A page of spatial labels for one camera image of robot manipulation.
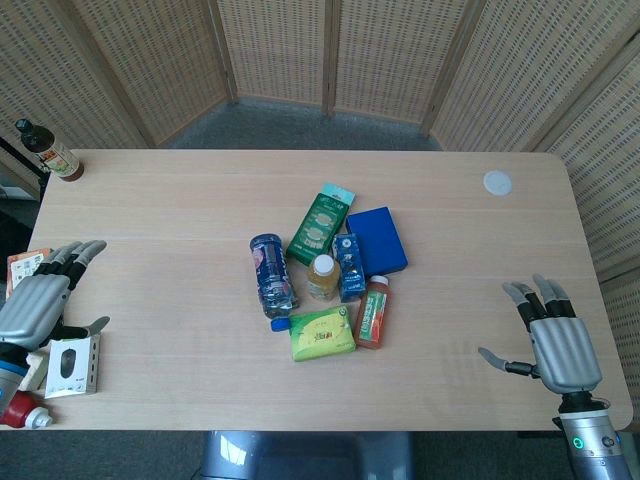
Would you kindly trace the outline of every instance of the robotic hand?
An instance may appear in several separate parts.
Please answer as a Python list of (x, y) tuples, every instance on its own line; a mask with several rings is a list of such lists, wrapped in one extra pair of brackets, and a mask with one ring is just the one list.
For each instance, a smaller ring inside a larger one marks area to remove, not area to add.
[(536, 364), (508, 362), (486, 348), (478, 352), (495, 368), (540, 378), (545, 387), (562, 395), (560, 416), (553, 422), (565, 433), (578, 479), (631, 480), (620, 437), (609, 420), (609, 403), (593, 399), (590, 393), (602, 380), (602, 372), (589, 332), (557, 282), (537, 274), (533, 281), (544, 305), (523, 283), (504, 283), (502, 288), (515, 302), (529, 332)]
[(51, 339), (95, 335), (109, 322), (109, 317), (102, 317), (87, 327), (67, 327), (62, 319), (87, 265), (106, 246), (102, 240), (74, 242), (52, 252), (0, 310), (0, 415), (27, 374), (29, 352)]

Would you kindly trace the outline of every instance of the blue box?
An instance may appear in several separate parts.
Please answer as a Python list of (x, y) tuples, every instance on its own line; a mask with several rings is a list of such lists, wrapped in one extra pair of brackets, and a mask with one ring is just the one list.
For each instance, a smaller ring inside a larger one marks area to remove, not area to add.
[(358, 236), (366, 277), (403, 270), (409, 262), (387, 207), (347, 216), (347, 231)]
[(340, 301), (358, 300), (367, 289), (358, 237), (353, 233), (333, 237), (333, 258), (340, 265)]

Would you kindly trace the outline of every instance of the white circle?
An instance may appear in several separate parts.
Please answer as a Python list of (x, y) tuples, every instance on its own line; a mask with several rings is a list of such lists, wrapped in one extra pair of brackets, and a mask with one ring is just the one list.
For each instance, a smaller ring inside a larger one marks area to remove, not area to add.
[(313, 271), (321, 277), (330, 275), (333, 272), (333, 258), (325, 254), (318, 255), (313, 261)]
[(493, 195), (504, 196), (511, 193), (511, 177), (500, 170), (491, 170), (484, 175), (484, 188)]

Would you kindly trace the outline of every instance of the juice bottle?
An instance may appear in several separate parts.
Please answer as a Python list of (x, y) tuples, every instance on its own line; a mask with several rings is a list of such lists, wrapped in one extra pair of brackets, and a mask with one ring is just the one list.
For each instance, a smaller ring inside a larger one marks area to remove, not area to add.
[(318, 300), (331, 300), (340, 279), (340, 265), (329, 255), (318, 255), (307, 271), (309, 293)]
[(356, 343), (361, 347), (380, 348), (384, 310), (389, 306), (390, 296), (389, 279), (381, 275), (372, 276), (360, 301), (354, 334)]

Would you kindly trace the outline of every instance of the green biscuit box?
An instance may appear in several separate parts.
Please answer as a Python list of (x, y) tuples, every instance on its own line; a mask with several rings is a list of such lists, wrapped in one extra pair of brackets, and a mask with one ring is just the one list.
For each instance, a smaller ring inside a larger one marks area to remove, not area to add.
[(353, 192), (325, 183), (287, 247), (287, 256), (309, 265), (318, 255), (327, 253), (354, 198)]
[(292, 315), (289, 318), (291, 354), (296, 362), (353, 352), (356, 349), (345, 305), (322, 312)]

